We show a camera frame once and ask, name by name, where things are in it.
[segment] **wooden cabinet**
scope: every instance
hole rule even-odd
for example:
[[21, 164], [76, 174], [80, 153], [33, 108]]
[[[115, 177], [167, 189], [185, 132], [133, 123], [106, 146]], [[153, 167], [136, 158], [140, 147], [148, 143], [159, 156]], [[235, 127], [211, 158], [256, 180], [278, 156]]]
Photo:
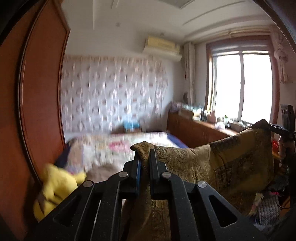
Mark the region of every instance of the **wooden cabinet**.
[[237, 132], [232, 130], [218, 131], [213, 124], [188, 120], [176, 113], [168, 114], [168, 131], [190, 148], [237, 134]]
[[64, 147], [60, 77], [70, 30], [58, 0], [36, 2], [0, 46], [0, 216], [18, 240], [36, 222], [38, 174]]

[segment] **yellow stuffed toy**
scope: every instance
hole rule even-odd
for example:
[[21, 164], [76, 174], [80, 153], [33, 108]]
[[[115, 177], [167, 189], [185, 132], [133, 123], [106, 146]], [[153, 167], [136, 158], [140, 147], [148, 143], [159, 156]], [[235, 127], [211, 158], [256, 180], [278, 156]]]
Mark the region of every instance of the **yellow stuffed toy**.
[[70, 193], [72, 193], [86, 177], [85, 172], [72, 175], [62, 168], [47, 164], [44, 173], [40, 177], [43, 188], [34, 202], [34, 216], [40, 222]]

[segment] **window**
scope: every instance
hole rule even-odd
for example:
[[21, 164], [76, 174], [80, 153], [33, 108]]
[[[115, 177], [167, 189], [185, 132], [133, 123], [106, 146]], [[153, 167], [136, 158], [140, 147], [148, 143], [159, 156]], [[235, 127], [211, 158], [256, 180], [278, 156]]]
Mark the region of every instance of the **window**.
[[253, 40], [211, 47], [206, 103], [217, 117], [227, 115], [251, 124], [261, 119], [273, 122], [274, 83], [268, 44]]

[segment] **metal screw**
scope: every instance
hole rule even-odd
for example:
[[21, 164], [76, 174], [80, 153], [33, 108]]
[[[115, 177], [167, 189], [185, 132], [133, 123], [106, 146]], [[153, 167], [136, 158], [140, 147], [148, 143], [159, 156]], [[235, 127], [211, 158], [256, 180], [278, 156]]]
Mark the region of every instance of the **metal screw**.
[[83, 186], [86, 187], [86, 188], [91, 187], [91, 186], [92, 186], [92, 181], [85, 181], [85, 182], [83, 183]]
[[199, 181], [197, 183], [197, 185], [200, 187], [200, 188], [205, 188], [207, 186], [207, 183], [205, 181]]
[[172, 174], [171, 174], [170, 172], [163, 172], [163, 173], [162, 173], [162, 176], [163, 176], [163, 177], [166, 177], [166, 178], [169, 178], [169, 177], [172, 176]]
[[120, 176], [120, 177], [127, 177], [128, 176], [128, 173], [127, 172], [120, 172], [120, 173], [118, 173], [118, 176]]

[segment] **black bracket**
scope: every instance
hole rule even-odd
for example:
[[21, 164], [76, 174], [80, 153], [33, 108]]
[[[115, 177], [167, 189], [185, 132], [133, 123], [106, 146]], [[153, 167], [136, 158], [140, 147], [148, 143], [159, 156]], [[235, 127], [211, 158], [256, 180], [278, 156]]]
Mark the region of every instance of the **black bracket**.
[[[26, 240], [118, 241], [122, 199], [137, 198], [140, 169], [136, 154], [107, 181], [85, 181]], [[189, 183], [168, 172], [154, 149], [149, 154], [149, 170], [151, 198], [168, 201], [172, 241], [266, 240], [208, 183]]]

